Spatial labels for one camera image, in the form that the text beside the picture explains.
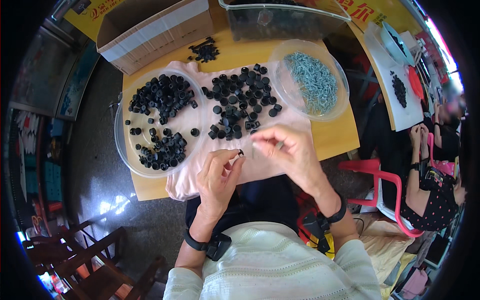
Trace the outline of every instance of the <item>clear plastic lid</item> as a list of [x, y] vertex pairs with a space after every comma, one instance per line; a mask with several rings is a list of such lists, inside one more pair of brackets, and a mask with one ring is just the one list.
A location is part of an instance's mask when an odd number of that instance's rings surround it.
[[[335, 105], [329, 111], [312, 111], [307, 108], [306, 99], [303, 97], [300, 85], [290, 75], [284, 57], [296, 51], [303, 52], [307, 55], [318, 59], [330, 70], [336, 79], [337, 100]], [[278, 45], [270, 56], [270, 80], [272, 86], [278, 95], [284, 100], [294, 111], [313, 121], [331, 121], [338, 118], [347, 108], [350, 96], [347, 77], [342, 67], [336, 59], [328, 52], [328, 50], [317, 44], [298, 39], [285, 41]]]
[[[151, 109], [151, 113], [148, 116], [128, 111], [130, 100], [132, 99], [132, 96], [136, 94], [137, 88], [141, 88], [153, 77], [158, 78], [161, 74], [165, 74], [166, 76], [182, 76], [184, 80], [190, 83], [190, 89], [195, 93], [193, 99], [198, 104], [198, 107], [195, 109], [193, 109], [191, 105], [185, 106], [182, 110], [178, 111], [176, 117], [169, 118], [168, 123], [165, 125], [160, 124], [159, 113], [156, 108]], [[149, 118], [154, 119], [153, 124], [148, 123]], [[198, 153], [206, 135], [204, 130], [205, 118], [206, 111], [204, 94], [195, 80], [193, 80], [188, 74], [174, 69], [157, 69], [151, 71], [138, 79], [128, 89], [122, 91], [122, 101], [120, 102], [117, 114], [115, 115], [114, 125], [115, 145], [117, 146], [117, 151], [128, 168], [140, 176], [147, 178], [162, 178], [169, 176], [181, 170], [188, 164], [190, 159]], [[125, 120], [130, 120], [130, 125], [125, 125]], [[130, 128], [141, 128], [142, 134], [131, 135]], [[163, 130], [165, 128], [170, 128], [173, 134], [180, 132], [183, 138], [187, 141], [185, 147], [186, 157], [176, 167], [170, 167], [166, 171], [162, 171], [160, 169], [153, 170], [152, 168], [146, 168], [140, 163], [139, 155], [141, 155], [141, 153], [139, 150], [135, 149], [135, 145], [140, 144], [141, 146], [153, 150], [155, 143], [151, 141], [149, 133], [150, 128], [155, 128], [156, 135], [160, 139], [164, 137]], [[192, 136], [190, 134], [192, 128], [197, 128], [200, 131], [200, 135], [197, 137]]]

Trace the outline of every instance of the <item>woman's left hand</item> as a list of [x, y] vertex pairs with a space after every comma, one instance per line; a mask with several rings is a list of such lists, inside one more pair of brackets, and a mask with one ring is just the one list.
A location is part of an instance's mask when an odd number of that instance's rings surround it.
[[229, 161], [238, 153], [238, 149], [210, 152], [197, 174], [197, 188], [202, 200], [197, 212], [210, 220], [218, 221], [222, 217], [237, 186], [245, 157], [238, 158], [233, 165]]

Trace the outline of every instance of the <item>wooden table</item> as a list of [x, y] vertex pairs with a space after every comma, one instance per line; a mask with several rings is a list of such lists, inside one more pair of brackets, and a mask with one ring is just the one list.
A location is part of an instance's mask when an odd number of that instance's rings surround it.
[[[199, 63], [198, 69], [201, 72], [217, 72], [267, 62], [272, 50], [282, 42], [281, 40], [234, 42], [228, 27], [226, 12], [218, 6], [217, 1], [210, 1], [210, 13], [216, 32], [213, 36], [216, 41], [215, 46], [218, 47], [221, 54], [217, 56], [216, 60]], [[166, 67], [171, 61], [189, 62], [187, 57], [190, 55], [192, 52], [188, 46], [184, 46], [153, 61], [132, 76], [124, 75], [122, 90], [129, 88], [144, 74]], [[128, 101], [124, 101], [124, 111], [127, 110], [128, 103]], [[312, 135], [318, 160], [324, 160], [360, 146], [350, 104], [345, 112], [334, 121], [312, 122]], [[132, 180], [139, 201], [168, 197], [165, 190], [167, 178], [149, 179], [132, 172]]]
[[[367, 54], [367, 57], [372, 65], [372, 69], [378, 80], [382, 95], [385, 99], [385, 104], [388, 111], [388, 117], [390, 120], [390, 127], [392, 130], [400, 131], [405, 128], [409, 128], [418, 122], [423, 120], [423, 113], [420, 104], [420, 98], [415, 95], [413, 89], [408, 81], [408, 77], [405, 73], [405, 67], [395, 66], [392, 68], [386, 68], [379, 64], [379, 57], [370, 51], [365, 44], [365, 38], [363, 32], [353, 22], [348, 22], [348, 26], [352, 30], [353, 34], [360, 42], [363, 50]], [[403, 108], [395, 96], [395, 92], [392, 87], [392, 76], [390, 71], [394, 71], [400, 80], [404, 83], [407, 90], [407, 107]]]

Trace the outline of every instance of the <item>woman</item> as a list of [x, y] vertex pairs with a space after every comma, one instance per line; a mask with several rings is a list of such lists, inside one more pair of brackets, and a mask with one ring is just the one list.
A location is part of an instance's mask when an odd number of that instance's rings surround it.
[[[416, 229], [435, 231], [448, 226], [465, 200], [465, 189], [460, 180], [455, 182], [453, 177], [432, 167], [425, 168], [420, 175], [420, 159], [429, 158], [427, 138], [424, 124], [411, 128], [410, 141], [406, 130], [390, 130], [386, 106], [377, 104], [371, 110], [360, 141], [359, 156], [369, 159], [377, 148], [382, 171], [397, 174], [402, 180], [400, 214]], [[382, 191], [385, 205], [394, 210], [396, 186], [382, 180]]]
[[237, 195], [246, 158], [230, 164], [239, 150], [218, 150], [208, 155], [197, 176], [200, 198], [187, 205], [189, 229], [168, 274], [164, 299], [380, 299], [370, 258], [317, 161], [311, 136], [275, 126], [251, 139], [332, 222], [335, 259], [298, 237], [298, 208], [285, 176], [243, 184]]

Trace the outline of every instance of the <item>clear plastic tub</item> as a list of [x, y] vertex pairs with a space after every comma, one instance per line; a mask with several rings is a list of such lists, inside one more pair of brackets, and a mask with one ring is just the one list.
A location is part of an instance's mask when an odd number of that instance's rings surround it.
[[[296, 51], [308, 54], [325, 64], [330, 72], [336, 78], [337, 101], [333, 108], [328, 112], [313, 113], [305, 105], [305, 98], [302, 96], [300, 87], [290, 75], [284, 57], [287, 54]], [[289, 107], [302, 116], [313, 121], [327, 122], [338, 118], [347, 108], [350, 96], [347, 77], [342, 67], [336, 59], [324, 48], [317, 44], [298, 39], [288, 40], [278, 45], [272, 52], [268, 60], [270, 67], [270, 80], [273, 88], [280, 98], [285, 101]]]
[[317, 1], [316, 7], [267, 3], [234, 5], [234, 0], [218, 0], [218, 3], [227, 10], [235, 41], [292, 38], [322, 40], [343, 22], [351, 21], [351, 17], [335, 0]]
[[[193, 99], [198, 103], [198, 107], [195, 109], [193, 109], [190, 105], [185, 106], [178, 112], [176, 117], [169, 118], [168, 123], [165, 125], [160, 124], [159, 114], [156, 108], [151, 109], [149, 116], [128, 111], [130, 100], [132, 96], [136, 94], [137, 88], [141, 88], [146, 82], [149, 82], [153, 77], [158, 77], [160, 74], [166, 74], [167, 76], [183, 76], [185, 80], [190, 82], [190, 88], [195, 93], [195, 97]], [[153, 118], [155, 120], [154, 124], [149, 124], [147, 122], [148, 118]], [[131, 124], [128, 126], [125, 125], [125, 120], [130, 120]], [[135, 83], [133, 83], [130, 88], [122, 92], [122, 100], [119, 104], [117, 114], [115, 115], [115, 145], [117, 146], [117, 151], [120, 154], [121, 159], [133, 172], [147, 178], [166, 177], [180, 171], [185, 165], [188, 164], [190, 159], [198, 153], [206, 135], [204, 128], [205, 120], [205, 97], [201, 87], [195, 80], [193, 80], [189, 75], [174, 69], [154, 70], [142, 76]], [[130, 128], [132, 127], [142, 128], [142, 134], [131, 135]], [[139, 161], [140, 151], [135, 149], [135, 145], [140, 144], [141, 146], [145, 146], [149, 149], [153, 148], [154, 143], [151, 141], [151, 136], [148, 132], [150, 128], [156, 129], [157, 136], [160, 139], [164, 136], [164, 128], [170, 128], [173, 133], [180, 132], [183, 138], [187, 141], [187, 146], [185, 147], [186, 158], [184, 161], [179, 163], [175, 168], [168, 168], [166, 171], [153, 170], [152, 168], [146, 168], [144, 165], [142, 165]], [[193, 137], [190, 134], [190, 130], [192, 130], [192, 128], [197, 128], [200, 131], [200, 135]]]

